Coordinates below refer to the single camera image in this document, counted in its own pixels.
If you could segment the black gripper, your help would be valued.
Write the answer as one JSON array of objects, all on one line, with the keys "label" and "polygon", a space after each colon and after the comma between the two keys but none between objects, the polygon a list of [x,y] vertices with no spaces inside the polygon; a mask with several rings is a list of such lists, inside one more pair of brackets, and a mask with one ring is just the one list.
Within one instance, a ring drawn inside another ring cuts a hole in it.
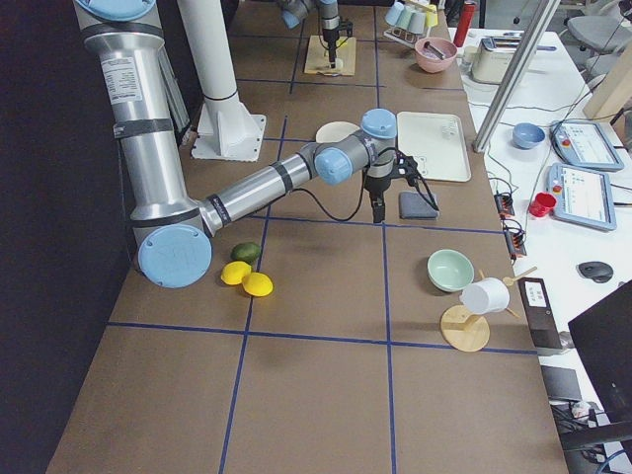
[{"label": "black gripper", "polygon": [[338,40],[340,38],[339,31],[337,29],[323,29],[322,36],[328,48],[327,51],[328,51],[329,65],[330,67],[332,67],[333,63],[335,62],[335,59],[337,58],[336,48],[337,48]]},{"label": "black gripper", "polygon": [[370,175],[366,175],[364,178],[363,187],[369,194],[374,223],[381,223],[384,221],[384,194],[390,188],[390,186],[391,178],[389,176],[372,177]]}]

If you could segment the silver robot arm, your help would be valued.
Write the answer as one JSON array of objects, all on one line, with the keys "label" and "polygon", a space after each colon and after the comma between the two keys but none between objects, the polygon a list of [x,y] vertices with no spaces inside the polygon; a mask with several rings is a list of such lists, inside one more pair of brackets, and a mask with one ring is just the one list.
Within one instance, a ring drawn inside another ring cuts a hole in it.
[{"label": "silver robot arm", "polygon": [[[164,35],[153,1],[78,1],[86,48],[101,63],[115,115],[114,135],[135,197],[130,217],[142,273],[179,288],[202,278],[211,263],[210,239],[220,229],[318,178],[334,186],[362,172],[373,216],[383,217],[384,191],[394,176],[395,116],[366,112],[359,129],[337,142],[310,143],[227,189],[196,200],[184,181],[160,57]],[[205,152],[254,161],[266,120],[248,112],[235,82],[221,5],[182,1],[179,10],[204,94]]]},{"label": "silver robot arm", "polygon": [[337,66],[337,43],[342,20],[336,0],[276,0],[280,15],[288,29],[294,29],[312,13],[320,18],[321,34],[325,42],[330,69]]}]

